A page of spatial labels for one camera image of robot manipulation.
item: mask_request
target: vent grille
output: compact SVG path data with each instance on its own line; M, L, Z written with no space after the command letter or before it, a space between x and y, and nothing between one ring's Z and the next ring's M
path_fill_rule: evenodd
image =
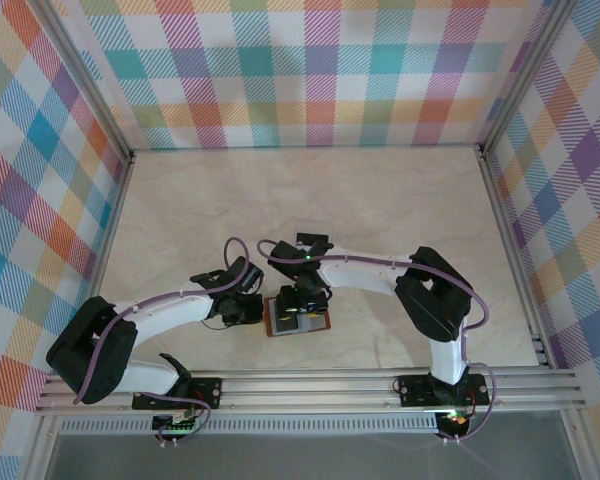
M436 429L433 413L387 413L370 415L216 415L201 433L328 435L354 433L418 433ZM76 416L63 420L62 435L148 434L151 417L114 418Z

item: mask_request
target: white floor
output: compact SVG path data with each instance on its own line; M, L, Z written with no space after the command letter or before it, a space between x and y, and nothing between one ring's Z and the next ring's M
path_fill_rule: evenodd
M298 222L329 225L338 245L367 253L440 252L481 294L491 321L469 337L469 358L537 364L527 324L471 148L366 148L140 153L101 294L111 302L177 289L223 267L227 237L247 241L263 293L288 283L255 250L295 240ZM140 347L192 369L411 367L428 342L400 303L339 289L332 329L268 338L264 324L221 332L185 325ZM474 304L471 320L481 317ZM221 326L220 318L210 320Z

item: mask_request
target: aluminum rail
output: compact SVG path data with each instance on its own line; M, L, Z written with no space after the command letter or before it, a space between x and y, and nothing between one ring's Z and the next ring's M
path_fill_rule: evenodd
M399 375L424 375L414 369L245 370L194 372L195 377L223 379L222 400L215 414L332 414L435 412L440 407L400 406L392 389ZM491 382L486 375L487 385ZM584 398L570 370L544 367L494 368L499 411L538 411L582 408ZM75 393L51 376L38 404L38 415L154 414L131 409L133 393L115 393L94 405L73 405Z

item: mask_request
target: white arm segment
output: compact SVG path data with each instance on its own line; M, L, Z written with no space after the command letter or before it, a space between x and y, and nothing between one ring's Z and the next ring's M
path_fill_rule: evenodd
M181 287L183 291L203 290L197 283L187 282ZM116 312L122 312L135 302L117 304ZM193 295L190 297L172 298L164 302L139 309L129 315L125 320L136 324L138 336L133 344L135 349L151 337L172 328L190 322L199 322L209 315L213 300L208 295ZM129 360L124 376L115 392L142 392L165 394L169 391L178 374L162 357L157 357L155 362Z
M367 253L351 252L338 246L330 249L326 255L359 255L382 260L408 262L408 255L382 256ZM318 273L320 278L330 287L350 287L384 293L396 297L396 279L404 275L405 268L375 265L373 263L352 262L345 260L324 261ZM460 381L466 367L462 359L462 337L452 342L437 342L429 339L431 346L431 375L449 385Z

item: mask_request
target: marble floor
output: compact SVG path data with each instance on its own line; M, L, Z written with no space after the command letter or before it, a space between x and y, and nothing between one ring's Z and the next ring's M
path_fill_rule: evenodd
M293 242L301 222L332 241L377 254L440 252L481 294L491 321L472 332L469 358L535 365L529 331L471 148L349 148L142 152L138 155L101 295L142 299L222 268L227 237L243 238L265 270L262 292L286 279L255 250ZM232 248L236 255L239 248ZM269 338L264 324L211 331L184 325L139 348L192 369L427 366L427 339L400 303L338 289L329 331ZM474 304L471 321L481 318ZM209 321L221 326L220 318Z

